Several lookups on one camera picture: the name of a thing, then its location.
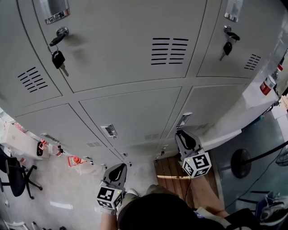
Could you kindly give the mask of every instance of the shoe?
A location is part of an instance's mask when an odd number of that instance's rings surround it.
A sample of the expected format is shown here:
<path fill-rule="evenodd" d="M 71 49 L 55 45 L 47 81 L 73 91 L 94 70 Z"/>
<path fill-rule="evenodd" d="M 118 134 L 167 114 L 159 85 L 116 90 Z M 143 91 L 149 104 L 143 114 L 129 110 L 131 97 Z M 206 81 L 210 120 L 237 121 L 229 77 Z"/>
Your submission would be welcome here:
<path fill-rule="evenodd" d="M 127 191 L 127 193 L 132 193 L 132 194 L 134 194 L 134 195 L 136 195 L 136 196 L 139 196 L 139 194 L 138 194 L 134 189 L 129 189 L 129 190 Z"/>

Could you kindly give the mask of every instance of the leg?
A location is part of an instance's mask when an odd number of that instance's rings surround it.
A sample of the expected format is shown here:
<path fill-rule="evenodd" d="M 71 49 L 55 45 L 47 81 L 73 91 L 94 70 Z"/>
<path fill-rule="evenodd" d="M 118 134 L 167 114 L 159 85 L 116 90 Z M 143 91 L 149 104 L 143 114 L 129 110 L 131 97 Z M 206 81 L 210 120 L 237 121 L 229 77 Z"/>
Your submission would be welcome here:
<path fill-rule="evenodd" d="M 34 182 L 30 181 L 29 179 L 28 179 L 28 183 L 34 185 L 35 187 L 37 187 L 37 188 L 40 189 L 41 191 L 43 190 L 43 188 L 42 188 L 41 186 L 35 184 Z"/>
<path fill-rule="evenodd" d="M 215 195 L 210 184 L 204 176 L 196 177 L 191 180 L 191 189 L 195 192 L 199 206 L 206 209 L 213 215 L 225 218 L 228 213 L 225 211 L 224 205 Z"/>
<path fill-rule="evenodd" d="M 1 178 L 0 178 L 0 189 L 1 189 L 1 192 L 4 192 L 3 186 L 10 186 L 10 183 L 2 182 Z"/>
<path fill-rule="evenodd" d="M 147 192 L 145 195 L 149 194 L 155 194 L 155 193 L 165 193 L 165 194 L 171 194 L 177 196 L 177 194 L 170 192 L 168 189 L 160 186 L 160 185 L 150 185 L 150 187 L 147 189 Z"/>
<path fill-rule="evenodd" d="M 139 196 L 136 196 L 132 193 L 126 193 L 124 199 L 122 200 L 122 204 L 118 210 L 118 215 L 121 212 L 121 210 L 123 210 L 124 207 L 126 207 L 127 204 L 129 204 L 131 201 L 139 199 Z"/>
<path fill-rule="evenodd" d="M 34 199 L 34 197 L 31 196 L 31 192 L 30 192 L 30 188 L 29 188 L 29 184 L 28 184 L 28 182 L 26 182 L 26 188 L 27 188 L 27 191 L 28 191 L 29 197 L 30 197 L 31 199 Z"/>
<path fill-rule="evenodd" d="M 31 225 L 33 230 L 39 230 L 37 224 L 34 221 L 31 223 Z"/>
<path fill-rule="evenodd" d="M 32 167 L 29 169 L 29 171 L 28 171 L 28 173 L 27 173 L 27 175 L 26 175 L 27 178 L 30 177 L 33 169 L 37 169 L 37 167 L 36 167 L 35 165 L 32 165 Z"/>

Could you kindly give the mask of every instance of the gray metal locker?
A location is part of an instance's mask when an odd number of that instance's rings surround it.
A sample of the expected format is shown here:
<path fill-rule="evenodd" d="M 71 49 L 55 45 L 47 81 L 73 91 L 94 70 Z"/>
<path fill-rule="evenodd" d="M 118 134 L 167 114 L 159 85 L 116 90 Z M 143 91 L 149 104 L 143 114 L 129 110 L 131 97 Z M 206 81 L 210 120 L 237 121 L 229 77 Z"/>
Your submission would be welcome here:
<path fill-rule="evenodd" d="M 87 114 L 119 153 L 128 159 L 155 150 L 181 88 L 165 88 L 81 101 Z M 115 137 L 109 133 L 115 131 Z"/>
<path fill-rule="evenodd" d="M 184 78 L 196 45 L 205 0 L 69 0 L 71 14 L 46 25 L 45 39 L 60 27 L 66 81 L 74 92 L 129 82 Z"/>
<path fill-rule="evenodd" d="M 176 145 L 175 138 L 165 140 L 162 145 L 158 146 L 155 150 L 155 157 L 154 159 L 161 159 L 170 156 L 174 156 L 179 153 L 178 147 Z"/>
<path fill-rule="evenodd" d="M 0 1 L 0 29 L 1 107 L 11 113 L 61 96 L 26 35 L 16 1 Z"/>
<path fill-rule="evenodd" d="M 226 5 L 227 0 L 222 1 L 213 36 L 197 77 L 251 78 L 276 46 L 285 13 L 280 0 L 244 0 L 238 22 L 224 17 Z M 227 25 L 240 37 L 240 41 L 233 44 L 229 56 L 220 61 L 228 38 L 224 33 L 224 26 Z"/>
<path fill-rule="evenodd" d="M 53 141 L 42 134 L 46 133 L 57 139 L 61 142 L 61 147 L 72 155 L 88 156 L 95 163 L 107 166 L 122 163 L 119 157 L 92 133 L 68 104 L 22 115 L 16 117 L 16 120 L 50 143 Z"/>
<path fill-rule="evenodd" d="M 235 103 L 244 86 L 244 84 L 234 84 L 192 87 L 176 120 L 177 123 L 183 114 L 192 113 L 183 127 L 195 135 L 203 134 Z M 167 139 L 174 138 L 175 133 L 176 125 Z"/>

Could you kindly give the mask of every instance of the black chair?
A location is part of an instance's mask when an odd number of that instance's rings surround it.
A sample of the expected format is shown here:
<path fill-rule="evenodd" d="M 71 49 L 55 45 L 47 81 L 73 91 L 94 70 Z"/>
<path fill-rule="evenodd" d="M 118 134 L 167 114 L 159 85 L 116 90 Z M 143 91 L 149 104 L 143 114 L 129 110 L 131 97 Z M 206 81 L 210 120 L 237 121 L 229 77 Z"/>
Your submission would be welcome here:
<path fill-rule="evenodd" d="M 20 196 L 25 190 L 25 187 L 27 187 L 29 197 L 34 199 L 30 193 L 29 184 L 32 184 L 40 190 L 43 190 L 43 188 L 29 180 L 33 169 L 37 169 L 37 167 L 32 165 L 29 170 L 26 169 L 24 166 L 20 165 L 16 157 L 7 156 L 0 148 L 0 170 L 6 173 L 9 179 L 9 183 L 7 183 L 2 182 L 0 178 L 0 189 L 2 192 L 4 192 L 3 186 L 10 186 L 13 195 L 17 197 Z"/>

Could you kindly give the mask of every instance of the wooden platform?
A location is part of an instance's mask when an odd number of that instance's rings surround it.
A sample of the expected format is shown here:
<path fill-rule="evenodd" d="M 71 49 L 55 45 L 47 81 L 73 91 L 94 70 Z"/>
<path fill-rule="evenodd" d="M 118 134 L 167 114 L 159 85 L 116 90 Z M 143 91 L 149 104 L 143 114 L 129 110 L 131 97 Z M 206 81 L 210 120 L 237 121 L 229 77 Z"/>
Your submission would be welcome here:
<path fill-rule="evenodd" d="M 155 169 L 158 179 L 158 184 L 167 188 L 169 191 L 176 193 L 182 200 L 185 199 L 187 189 L 190 186 L 190 177 L 181 168 L 178 161 L 179 156 L 164 158 L 155 161 Z M 214 193 L 218 196 L 216 180 L 213 169 L 211 168 L 205 178 L 208 180 Z M 187 192 L 186 203 L 191 208 L 198 208 L 199 204 L 195 196 L 192 187 Z"/>

